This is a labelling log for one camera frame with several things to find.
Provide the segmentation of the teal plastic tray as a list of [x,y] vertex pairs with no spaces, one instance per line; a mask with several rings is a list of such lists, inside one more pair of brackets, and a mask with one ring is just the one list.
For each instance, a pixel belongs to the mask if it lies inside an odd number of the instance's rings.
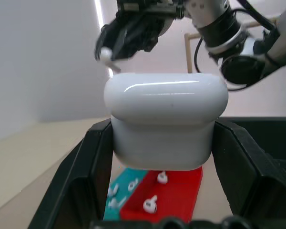
[[[120,219],[120,210],[146,176],[147,172],[147,170],[125,168],[122,173],[110,183],[103,220],[111,221]],[[111,209],[108,207],[108,203],[112,198],[116,198],[119,202],[125,196],[127,196],[127,200],[121,208]]]

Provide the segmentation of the black plastic bin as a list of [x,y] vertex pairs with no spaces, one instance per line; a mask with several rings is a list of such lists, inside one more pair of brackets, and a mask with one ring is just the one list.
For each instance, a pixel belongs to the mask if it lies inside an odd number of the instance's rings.
[[221,120],[246,129],[286,171],[286,117],[222,117]]

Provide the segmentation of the white earbud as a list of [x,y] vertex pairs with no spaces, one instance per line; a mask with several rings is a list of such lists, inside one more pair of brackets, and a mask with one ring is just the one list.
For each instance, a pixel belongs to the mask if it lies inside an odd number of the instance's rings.
[[158,196],[154,195],[150,199],[146,199],[143,203],[143,209],[149,214],[154,214],[157,211],[157,200]]
[[108,207],[111,209],[118,209],[121,208],[124,204],[124,202],[127,200],[127,196],[125,196],[124,198],[122,198],[121,201],[117,201],[116,198],[112,198],[109,203],[108,203]]
[[107,47],[102,47],[100,50],[100,61],[112,69],[113,71],[120,73],[121,69],[112,61],[112,50]]
[[160,183],[160,184],[167,184],[167,182],[168,182],[168,176],[167,176],[167,174],[166,174],[165,171],[162,171],[162,172],[160,172],[160,173],[158,174],[158,176],[157,176],[157,181],[158,181],[158,183]]

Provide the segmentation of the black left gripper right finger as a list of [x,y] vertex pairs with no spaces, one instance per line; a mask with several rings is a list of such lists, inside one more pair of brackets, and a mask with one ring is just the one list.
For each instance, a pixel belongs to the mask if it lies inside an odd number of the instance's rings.
[[254,229],[286,229],[286,171],[247,130],[218,119],[212,154],[232,214]]

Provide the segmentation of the white earbuds charging case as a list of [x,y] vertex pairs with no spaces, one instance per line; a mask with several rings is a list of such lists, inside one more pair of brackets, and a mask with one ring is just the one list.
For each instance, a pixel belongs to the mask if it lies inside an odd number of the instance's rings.
[[207,73],[121,73],[107,81],[104,102],[124,165],[187,171],[208,160],[228,89]]

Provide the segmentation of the red plastic tray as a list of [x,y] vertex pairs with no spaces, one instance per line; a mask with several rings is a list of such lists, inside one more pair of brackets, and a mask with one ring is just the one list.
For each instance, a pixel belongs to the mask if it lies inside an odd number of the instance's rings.
[[[157,223],[173,216],[183,222],[191,221],[203,177],[203,168],[191,171],[167,171],[166,184],[157,181],[158,174],[158,171],[149,171],[146,174],[120,210],[120,219]],[[155,213],[147,213],[143,209],[143,203],[155,195],[157,210]]]

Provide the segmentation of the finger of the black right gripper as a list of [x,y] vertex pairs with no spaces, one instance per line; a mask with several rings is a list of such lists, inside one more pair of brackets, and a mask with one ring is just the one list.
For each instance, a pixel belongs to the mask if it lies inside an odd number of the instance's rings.
[[110,24],[105,24],[101,28],[101,33],[97,39],[94,57],[96,61],[100,60],[101,48],[109,48],[112,51],[111,61],[117,61],[124,58],[124,20],[122,18],[114,19]]
[[138,51],[144,49],[144,45],[147,43],[146,20],[113,20],[111,25],[116,34],[112,47],[112,61],[131,58]]

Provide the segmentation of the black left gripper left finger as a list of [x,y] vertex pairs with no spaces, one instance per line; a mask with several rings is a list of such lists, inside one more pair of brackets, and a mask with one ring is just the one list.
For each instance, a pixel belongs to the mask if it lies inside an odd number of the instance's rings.
[[112,171],[110,119],[94,124],[59,165],[28,229],[89,229],[104,216]]

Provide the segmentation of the light wooden frame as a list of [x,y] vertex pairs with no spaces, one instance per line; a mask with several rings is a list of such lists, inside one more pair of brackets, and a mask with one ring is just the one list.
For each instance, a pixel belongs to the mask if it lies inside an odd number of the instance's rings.
[[262,26],[258,21],[242,24],[236,16],[225,14],[203,28],[198,28],[195,34],[185,34],[185,52],[187,69],[193,72],[194,57],[191,55],[190,40],[203,39],[208,52],[216,58],[227,58],[228,55],[240,54],[244,48],[245,40],[251,35],[248,28]]

